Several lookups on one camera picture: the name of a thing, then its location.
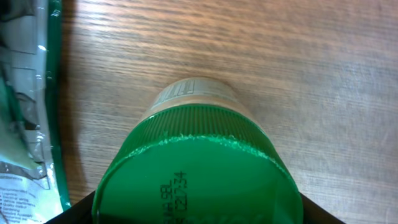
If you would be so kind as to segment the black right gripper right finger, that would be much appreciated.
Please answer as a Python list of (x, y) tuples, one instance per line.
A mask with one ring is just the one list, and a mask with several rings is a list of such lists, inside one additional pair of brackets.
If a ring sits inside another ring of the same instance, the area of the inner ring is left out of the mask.
[(301, 193), (303, 224), (345, 224)]

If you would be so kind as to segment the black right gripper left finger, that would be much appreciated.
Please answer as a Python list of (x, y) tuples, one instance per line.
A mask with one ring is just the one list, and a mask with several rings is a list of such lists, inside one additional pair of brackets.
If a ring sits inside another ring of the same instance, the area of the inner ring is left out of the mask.
[(94, 196), (95, 191), (45, 224), (93, 224), (91, 209)]

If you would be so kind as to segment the green glove package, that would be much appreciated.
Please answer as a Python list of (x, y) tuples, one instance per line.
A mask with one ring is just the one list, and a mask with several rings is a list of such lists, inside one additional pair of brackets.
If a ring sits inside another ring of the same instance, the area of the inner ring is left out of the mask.
[(1, 1), (1, 222), (70, 208), (58, 127), (60, 0)]

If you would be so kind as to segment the green lid jar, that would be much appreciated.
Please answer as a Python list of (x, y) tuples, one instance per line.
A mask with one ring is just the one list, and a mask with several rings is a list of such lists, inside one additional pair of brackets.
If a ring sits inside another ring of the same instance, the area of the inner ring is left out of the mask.
[(300, 192), (234, 91), (210, 78), (163, 89), (95, 193), (94, 223), (302, 223)]

